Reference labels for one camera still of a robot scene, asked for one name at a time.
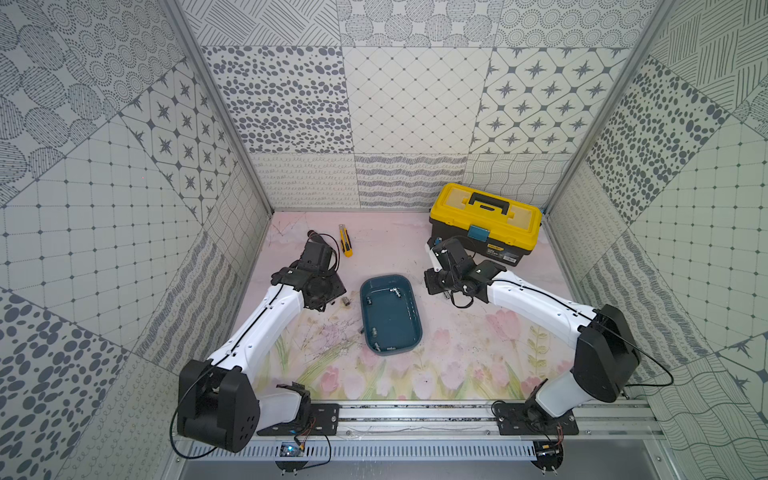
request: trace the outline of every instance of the plastic tray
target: plastic tray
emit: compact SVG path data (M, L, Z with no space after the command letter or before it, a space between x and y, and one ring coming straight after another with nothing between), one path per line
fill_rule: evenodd
M407 352L422 339L411 283L402 275L366 280L360 287L366 343L379 355Z

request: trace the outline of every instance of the blue latch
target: blue latch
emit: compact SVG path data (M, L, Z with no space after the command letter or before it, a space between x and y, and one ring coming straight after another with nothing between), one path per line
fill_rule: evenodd
M491 232L486 230L485 228L480 228L474 225L470 225L469 232L467 232L467 237L474 238L475 240L480 240L481 242L485 242L488 239L488 235L490 234Z

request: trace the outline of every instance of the wire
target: wire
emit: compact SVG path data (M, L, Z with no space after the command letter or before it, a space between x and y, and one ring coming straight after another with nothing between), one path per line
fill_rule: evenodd
M331 447L331 441L328 440L328 435L323 433L323 436L326 438L326 442L328 442L328 459L323 463L318 463L317 465L310 465L308 467L304 467L302 468L302 470L307 470L308 468L315 468L315 467L321 467L323 465L328 465L328 463L331 461L331 458L333 457L333 448Z
M575 308L573 308L572 306L568 305L567 303L564 303L564 302L560 301L558 298L556 298L556 297L554 297L554 296L550 295L549 293L546 293L546 292L542 292L541 290L538 290L538 289L535 289L535 288L531 288L531 287L529 287L529 286L527 286L527 285L521 285L520 283L517 283L517 282L513 282L513 281L511 281L511 280L507 280L507 279L501 279L501 278L500 278L500 279L496 279L496 280L493 280L493 281L491 281L491 284L493 284L493 282L506 282L506 283L511 283L512 285L516 285L516 286L519 286L520 288L525 288L525 289L527 289L527 290L531 290L531 291L533 291L533 292L536 292L536 293L540 293L541 295L544 295L544 296L548 296L549 298L553 299L553 300L554 300L555 302L557 302L557 303L560 303L562 306L564 306L565 308L567 308L567 309L571 310L572 312L574 312L574 313L577 313L577 314L578 314L578 315L580 315L580 316L583 316L585 319L589 320L590 322L592 321L592 319L591 319L591 318L589 318L588 316L584 315L582 312L579 312L578 310L576 310L576 309L575 309ZM629 346L631 346L632 348L636 349L638 352L640 352L640 353L642 353L643 355L645 355L646 357L648 357L648 359L650 359L650 360L651 360L651 362L655 363L656 365L659 365L659 367L661 367L661 369L664 371L664 373L666 373L666 374L667 374L667 375L669 375L669 377L670 377L670 381L669 381L669 382L667 382L667 383L663 383L663 384L653 384L653 383L627 383L627 384L625 384L625 385L624 385L624 388L626 388L626 387L628 387L628 386L656 386L656 387L664 387L664 386L670 386L670 385L674 384L674 376L672 375L672 372L670 372L670 371L669 371L669 369L668 369L666 366L662 365L662 364L661 364L661 362L659 362L658 360L656 360L656 359L655 359L655 358L654 358L654 357L653 357L653 356L652 356L650 353L646 352L645 350L643 350L643 349L642 349L642 348L640 348L639 346L637 346L637 345L635 345L634 343L630 342L629 340L625 339L623 336L621 336L621 335L619 335L618 333L616 333L615 331L613 331L613 330L609 329L609 328L608 328L608 327L606 327L605 325L603 325L602 327L603 327L603 329L605 329L605 331L606 331L606 332L609 332L609 333L613 334L614 336L616 336L616 337L617 337L619 340L621 340L622 342L624 342L624 343L628 344L628 345L629 345Z
M275 296L272 297L272 300L270 300L270 302L267 304L267 306L272 305L272 302L275 301L275 299L280 295L280 292L282 292L282 291L283 291L283 284L280 284L280 289L277 290L277 293L275 293ZM264 307L264 310L262 310L259 313L259 315L256 317L256 319L250 324L250 326L245 330L245 332L243 332L243 335L241 335L240 338L237 339L237 341L235 342L234 346L230 349L230 352L232 350L234 350L235 348L237 348L237 346L240 344L240 341L243 339L243 337L245 337L246 333L248 333L248 330L250 330L251 327L253 327L256 324L256 321L259 318L261 318L261 316L267 310L268 310L268 308ZM195 381L192 382L192 385L190 385L190 388L188 388L187 391L184 392L184 394L181 396L181 398L179 399L179 403L176 404L176 408L174 409L174 414L170 416L170 425L168 426L168 438L170 439L170 447L174 450L174 452L176 452L176 455L179 455L181 458L185 458L186 460L195 460L197 458L203 458L206 455L210 455L211 453L214 452L214 450L216 450L218 448L218 447L213 447L211 450L208 450L207 452L205 452L203 454L200 454L200 455L185 455L185 454L179 452L179 450L176 448L176 442L174 442L174 423L176 422L176 417L178 416L178 413L179 413L179 407L184 402L184 399L187 398L187 395L189 395L189 393L192 391L192 389L195 387L195 385L197 385L197 383L199 381L201 381L202 379L207 377L211 372L213 372L213 370L217 366L219 366L219 364L221 364L224 360L228 359L229 357L230 357L230 354L228 353L225 356L223 356L221 358L221 360L219 360L218 362L214 363L213 365L208 367L208 369L206 369L203 373L201 373L200 376L198 376L197 379L195 379Z

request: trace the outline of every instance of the yellow toolbox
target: yellow toolbox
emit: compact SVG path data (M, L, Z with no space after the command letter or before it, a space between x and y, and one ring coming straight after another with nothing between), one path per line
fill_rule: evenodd
M429 212L432 236L515 266L536 246L541 211L498 195L447 184Z

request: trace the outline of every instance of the toolbox lid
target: toolbox lid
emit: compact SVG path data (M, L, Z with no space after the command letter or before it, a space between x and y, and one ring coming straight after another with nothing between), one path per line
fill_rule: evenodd
M487 230L490 238L526 250L536 246L541 225L538 208L459 184L442 188L429 217L467 231Z

